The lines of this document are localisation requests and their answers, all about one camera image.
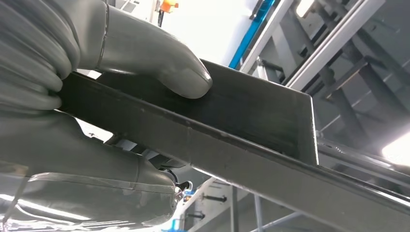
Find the metal frame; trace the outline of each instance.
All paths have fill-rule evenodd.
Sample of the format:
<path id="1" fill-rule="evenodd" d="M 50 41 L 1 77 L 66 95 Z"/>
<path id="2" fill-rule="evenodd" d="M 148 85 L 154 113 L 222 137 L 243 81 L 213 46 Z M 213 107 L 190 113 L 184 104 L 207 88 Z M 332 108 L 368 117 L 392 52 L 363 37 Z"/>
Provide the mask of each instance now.
<path id="1" fill-rule="evenodd" d="M 269 18 L 266 27 L 263 29 L 255 45 L 249 52 L 248 57 L 245 59 L 241 68 L 239 69 L 241 72 L 248 73 L 250 71 L 259 54 L 262 52 L 269 39 L 272 37 L 273 32 L 279 26 L 279 23 L 285 16 L 292 3 L 293 0 L 281 0 L 279 2 L 275 11 Z"/>
<path id="2" fill-rule="evenodd" d="M 238 189 L 231 186 L 231 232 L 239 232 Z"/>
<path id="3" fill-rule="evenodd" d="M 213 70 L 209 63 L 206 65 L 208 70 Z M 222 67 L 216 70 L 240 80 L 236 76 L 239 73 L 235 71 Z M 113 78 L 124 81 L 126 76 Z M 260 88 L 252 91 L 259 93 L 273 85 L 265 81 L 261 83 Z M 73 116 L 103 129 L 121 132 L 131 141 L 341 231 L 407 232 L 410 228 L 410 209 L 405 201 L 368 183 L 307 165 L 81 75 L 72 74 L 66 78 L 59 95 L 64 102 L 61 110 Z M 175 104 L 190 101 L 178 99 Z M 191 110 L 206 112 L 203 105 L 196 105 Z"/>
<path id="4" fill-rule="evenodd" d="M 384 3 L 358 0 L 286 86 L 301 90 Z"/>

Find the machine part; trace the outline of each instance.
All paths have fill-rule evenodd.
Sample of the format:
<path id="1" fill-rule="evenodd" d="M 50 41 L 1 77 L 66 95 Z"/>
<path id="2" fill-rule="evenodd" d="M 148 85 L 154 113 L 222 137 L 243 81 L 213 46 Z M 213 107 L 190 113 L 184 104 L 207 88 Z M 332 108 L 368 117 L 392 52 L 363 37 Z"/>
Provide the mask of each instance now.
<path id="1" fill-rule="evenodd" d="M 298 36 L 304 41 L 307 51 L 310 54 L 313 54 L 315 47 L 310 40 L 309 35 L 305 32 L 292 10 L 289 11 L 289 15 L 293 21 L 293 24 L 295 25 Z M 334 78 L 335 72 L 331 70 L 327 64 L 319 71 L 319 75 L 327 88 L 331 89 L 334 85 L 336 85 L 337 82 Z M 343 90 L 340 88 L 334 89 L 332 94 L 332 100 L 336 107 L 339 109 L 340 116 L 346 125 L 347 133 L 349 135 L 352 146 L 355 148 L 362 148 L 368 145 L 370 139 L 359 119 L 357 118 L 356 113 L 353 107 L 350 105 L 350 102 Z"/>
<path id="2" fill-rule="evenodd" d="M 304 98 L 304 94 L 215 64 L 205 62 L 205 65 L 211 73 L 214 86 L 204 98 L 196 101 L 196 103 L 200 102 L 199 104 L 190 105 L 184 111 L 164 108 L 169 105 L 182 106 L 191 101 L 180 98 L 168 90 L 154 91 L 157 96 L 147 95 L 144 98 L 148 101 L 146 102 L 136 95 L 142 94 L 140 90 L 143 89 L 130 91 L 125 88 L 130 86 L 127 79 L 120 79 L 126 83 L 124 85 L 119 82 L 115 85 L 112 82 L 112 86 L 117 89 L 115 90 L 74 73 L 64 81 L 63 90 L 59 94 L 65 104 L 61 110 L 100 128 L 126 132 L 124 134 L 131 141 L 138 141 L 147 147 L 155 148 L 161 154 L 183 161 L 227 183 L 249 190 L 341 231 L 407 232 L 409 230 L 410 208 L 404 198 L 336 171 L 307 165 L 261 144 L 265 141 L 263 131 L 270 133 L 278 131 L 277 127 L 268 129 L 271 125 L 268 107 L 276 107 L 276 112 L 286 113 L 288 118 L 293 115 L 290 113 L 293 108 L 289 108 L 289 101 L 286 104 L 276 104 L 271 100 L 294 100 L 298 97 Z M 148 79 L 133 78 L 136 79 L 147 84 Z M 154 83 L 148 87 L 156 90 Z M 242 95 L 235 93 L 238 90 L 242 90 Z M 265 95 L 265 91 L 274 96 Z M 240 99 L 241 101 L 233 97 L 213 98 L 217 94 L 246 97 Z M 261 99 L 261 96 L 266 96 L 266 100 Z M 307 100 L 304 105 L 298 105 L 296 108 L 301 110 L 303 106 L 309 105 L 309 109 L 294 111 L 294 114 L 311 112 L 311 102 L 309 98 Z M 265 107 L 255 108 L 263 101 L 266 102 Z M 213 110 L 207 108 L 218 104 L 219 107 Z M 223 120 L 223 110 L 226 108 L 236 112 L 235 117 L 230 117 L 228 121 Z M 238 110 L 248 114 L 239 114 Z M 259 120 L 255 121 L 249 117 L 249 112 L 254 111 L 257 112 Z M 198 115 L 207 113 L 210 118 L 201 121 Z M 220 124 L 212 124 L 211 116 L 215 114 L 218 115 L 218 119 L 215 120 Z M 263 125 L 261 127 L 263 130 L 258 130 L 260 137 L 253 137 L 250 141 L 226 131 L 227 122 L 241 117 L 253 124 L 258 122 Z M 240 125 L 237 130 L 243 129 L 246 124 Z M 306 139 L 302 137 L 303 135 L 308 134 L 300 134 L 298 138 Z M 313 138 L 315 141 L 314 134 L 309 133 L 309 135 L 310 139 Z"/>
<path id="3" fill-rule="evenodd" d="M 324 0 L 329 4 L 340 16 L 344 16 L 347 13 L 346 8 L 339 4 L 335 0 Z M 400 31 L 400 29 L 392 28 L 386 25 L 382 20 L 374 19 L 378 24 L 392 30 L 394 33 Z M 410 85 L 410 74 L 403 69 L 403 67 L 388 53 L 386 50 L 369 35 L 369 33 L 364 29 L 359 29 L 357 36 L 370 48 L 370 50 L 387 66 L 387 68 L 394 73 L 394 75 L 402 82 L 404 85 Z"/>
<path id="4" fill-rule="evenodd" d="M 252 23 L 249 26 L 248 31 L 245 33 L 241 43 L 239 44 L 238 49 L 236 50 L 234 57 L 232 57 L 231 62 L 229 63 L 229 68 L 235 69 L 240 63 L 241 58 L 246 52 L 246 49 L 249 47 L 252 39 L 255 37 L 256 32 L 259 27 L 262 25 L 263 21 L 268 14 L 268 11 L 272 7 L 275 0 L 264 0 L 262 1 L 255 17 L 252 20 Z"/>
<path id="5" fill-rule="evenodd" d="M 279 224 L 281 224 L 281 223 L 283 223 L 283 222 L 292 220 L 292 219 L 297 218 L 297 217 L 299 217 L 299 216 L 301 216 L 301 215 L 302 215 L 302 214 L 301 214 L 301 213 L 298 213 L 298 212 L 291 213 L 291 214 L 289 214 L 289 215 L 287 215 L 287 216 L 284 216 L 284 217 L 282 217 L 282 218 L 279 218 L 279 219 L 277 219 L 277 220 L 274 220 L 274 221 L 272 221 L 272 222 L 269 222 L 268 224 L 262 226 L 261 229 L 262 229 L 262 231 L 263 231 L 263 230 L 267 230 L 267 229 L 269 229 L 269 228 L 271 228 L 271 227 L 277 226 L 277 225 L 279 225 Z M 259 228 L 256 228 L 256 229 L 254 229 L 254 230 L 252 230 L 252 231 L 250 231 L 250 232 L 260 232 L 260 231 L 261 231 L 261 230 L 260 230 Z"/>
<path id="6" fill-rule="evenodd" d="M 330 30 L 336 28 L 336 22 L 330 19 L 329 14 L 320 4 L 316 5 L 316 11 Z M 349 57 L 349 60 L 353 64 L 359 63 L 364 58 L 352 40 L 347 40 L 341 50 Z M 394 92 L 389 89 L 377 72 L 367 64 L 363 66 L 358 73 L 372 91 L 373 96 L 383 107 L 383 110 L 388 114 L 389 118 L 393 122 L 407 123 L 410 117 L 408 110 L 396 97 Z"/>
<path id="7" fill-rule="evenodd" d="M 281 0 L 279 2 L 275 11 L 268 19 L 266 27 L 262 31 L 255 45 L 246 57 L 243 65 L 239 69 L 241 72 L 248 73 L 251 70 L 259 54 L 262 52 L 263 48 L 268 43 L 269 39 L 272 37 L 273 32 L 276 30 L 276 28 L 278 28 L 279 23 L 282 21 L 283 17 L 285 16 L 286 12 L 288 11 L 292 3 L 293 0 Z"/>
<path id="8" fill-rule="evenodd" d="M 207 196 L 207 195 L 204 195 L 204 194 L 202 194 L 202 199 L 207 199 L 207 200 L 222 202 L 222 203 L 227 200 L 227 198 L 225 196 L 215 197 L 215 196 Z"/>
<path id="9" fill-rule="evenodd" d="M 257 232 L 264 232 L 263 222 L 262 222 L 261 198 L 258 195 L 254 195 L 254 198 L 255 198 L 256 224 L 258 225 Z"/>
<path id="10" fill-rule="evenodd" d="M 239 232 L 238 189 L 231 186 L 231 232 Z"/>
<path id="11" fill-rule="evenodd" d="M 205 218 L 205 214 L 200 213 L 200 214 L 187 214 L 188 218 L 199 218 L 199 219 L 204 219 Z"/>
<path id="12" fill-rule="evenodd" d="M 212 75 L 214 86 L 208 94 L 197 101 L 190 101 L 173 94 L 159 85 L 155 79 L 144 76 L 135 78 L 134 76 L 104 73 L 97 79 L 97 82 L 121 90 L 123 96 L 144 99 L 144 104 L 155 104 L 182 117 L 259 143 L 305 163 L 317 164 L 315 134 L 312 129 L 312 103 L 309 95 L 288 91 L 285 87 L 240 72 L 232 72 L 228 68 L 207 61 L 203 63 Z M 76 86 L 78 84 L 76 81 L 84 82 L 87 86 L 96 84 L 78 77 L 73 74 L 72 81 L 67 80 L 65 84 L 71 85 L 72 83 Z M 70 94 L 69 87 L 67 90 L 68 92 L 61 92 L 62 97 L 68 97 L 64 100 L 67 104 L 71 105 L 73 101 L 79 100 L 67 96 Z M 289 99 L 290 101 L 272 101 L 272 99 Z M 66 109 L 66 106 L 63 106 L 61 110 L 70 111 Z M 91 112 L 90 108 L 87 109 L 87 114 L 91 114 L 92 117 L 97 116 Z M 109 114 L 110 116 L 106 118 L 117 117 L 118 112 L 112 110 Z M 113 130 L 129 134 L 128 130 L 131 128 L 123 125 L 123 129 L 113 128 Z"/>
<path id="13" fill-rule="evenodd" d="M 385 0 L 358 0 L 286 86 L 303 89 L 384 3 Z"/>
<path id="14" fill-rule="evenodd" d="M 345 166 L 410 188 L 410 176 L 396 171 L 394 164 L 380 156 L 359 152 L 324 139 L 318 139 L 318 152 Z"/>

